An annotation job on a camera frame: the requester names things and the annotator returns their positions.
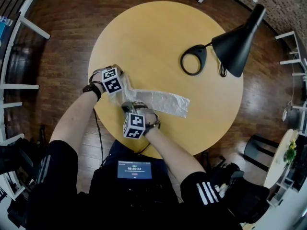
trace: brick wall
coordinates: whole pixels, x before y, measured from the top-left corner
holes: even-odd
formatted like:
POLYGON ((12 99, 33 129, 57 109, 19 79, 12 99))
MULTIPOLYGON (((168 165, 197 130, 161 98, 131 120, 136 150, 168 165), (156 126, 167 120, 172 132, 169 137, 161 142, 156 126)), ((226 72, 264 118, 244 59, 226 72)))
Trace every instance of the brick wall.
MULTIPOLYGON (((250 8, 253 0, 240 0, 250 8)), ((282 34, 295 29, 307 46, 307 0, 258 0, 266 8, 265 21, 282 34)))

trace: timer screen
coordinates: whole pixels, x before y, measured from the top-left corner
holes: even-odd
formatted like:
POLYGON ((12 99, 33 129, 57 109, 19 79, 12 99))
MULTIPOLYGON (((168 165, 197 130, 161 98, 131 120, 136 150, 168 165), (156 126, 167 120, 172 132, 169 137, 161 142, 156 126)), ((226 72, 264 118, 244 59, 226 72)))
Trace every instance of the timer screen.
POLYGON ((117 178, 151 179, 152 178, 151 163, 118 161, 117 178))

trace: lamp shade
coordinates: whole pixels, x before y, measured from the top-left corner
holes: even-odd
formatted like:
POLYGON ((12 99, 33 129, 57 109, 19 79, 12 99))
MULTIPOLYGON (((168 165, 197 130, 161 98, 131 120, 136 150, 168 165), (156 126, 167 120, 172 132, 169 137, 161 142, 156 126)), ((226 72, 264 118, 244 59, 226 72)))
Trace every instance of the lamp shade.
POLYGON ((251 42, 264 14, 265 8, 257 4, 244 25, 212 39, 213 49, 221 64, 235 77, 242 75, 251 42))

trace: lamp base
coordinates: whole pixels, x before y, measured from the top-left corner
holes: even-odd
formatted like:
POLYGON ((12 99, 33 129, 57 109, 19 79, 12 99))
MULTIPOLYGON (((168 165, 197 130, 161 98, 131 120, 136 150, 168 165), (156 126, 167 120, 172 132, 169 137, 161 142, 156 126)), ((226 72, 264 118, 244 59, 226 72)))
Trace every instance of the lamp base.
POLYGON ((182 54, 182 56, 181 56, 181 58, 180 58, 180 65, 181 65, 182 70, 183 70, 186 74, 188 74, 188 75, 190 75, 190 76, 195 76, 195 75, 198 75, 198 74, 201 73, 201 71, 202 71, 202 70, 204 69, 204 67, 205 67, 206 58, 207 58, 207 49, 206 49, 206 47, 209 46, 209 45, 211 45, 211 43, 209 43, 209 44, 207 44, 207 45, 202 45, 202 44, 200 44, 200 45, 195 45, 195 46, 189 48, 188 50, 186 50, 186 51, 182 54), (184 67, 184 65, 183 65, 183 58, 184 58, 186 55, 194 55, 194 56, 196 56, 197 59, 199 60, 199 62, 200 62, 200 67, 199 67, 199 69, 197 70, 197 72, 192 73, 192 72, 188 72, 188 71, 185 69, 185 67, 184 67))

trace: black cable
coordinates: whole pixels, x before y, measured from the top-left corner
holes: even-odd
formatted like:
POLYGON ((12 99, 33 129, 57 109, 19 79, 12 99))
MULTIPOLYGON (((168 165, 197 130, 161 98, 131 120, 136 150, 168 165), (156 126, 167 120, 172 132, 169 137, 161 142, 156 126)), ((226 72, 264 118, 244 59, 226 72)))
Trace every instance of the black cable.
POLYGON ((136 152, 135 154, 136 154, 136 155, 140 155, 142 152, 144 152, 144 151, 149 147, 149 145, 150 145, 150 142, 148 142, 148 144, 147 144, 146 147, 144 147, 141 151, 136 152))
POLYGON ((220 75, 221 75, 222 78, 226 77, 226 75, 227 75, 227 70, 224 68, 224 66, 223 66, 222 64, 221 64, 221 66, 220 66, 219 71, 220 71, 220 75))
POLYGON ((205 45, 205 48, 206 48, 207 46, 210 46, 210 45, 212 45, 212 42, 206 44, 206 45, 205 45))
POLYGON ((98 125, 98 119, 97 119, 97 114, 96 111, 94 109, 94 115, 95 115, 95 120, 96 120, 96 124, 97 124, 97 129, 98 129, 98 134, 99 134, 99 140, 100 140, 100 147, 101 147, 101 159, 102 159, 102 163, 100 165, 100 168, 103 166, 105 160, 104 160, 104 151, 103 151, 103 147, 102 147, 102 139, 101 139, 101 133, 100 133, 100 127, 98 125))

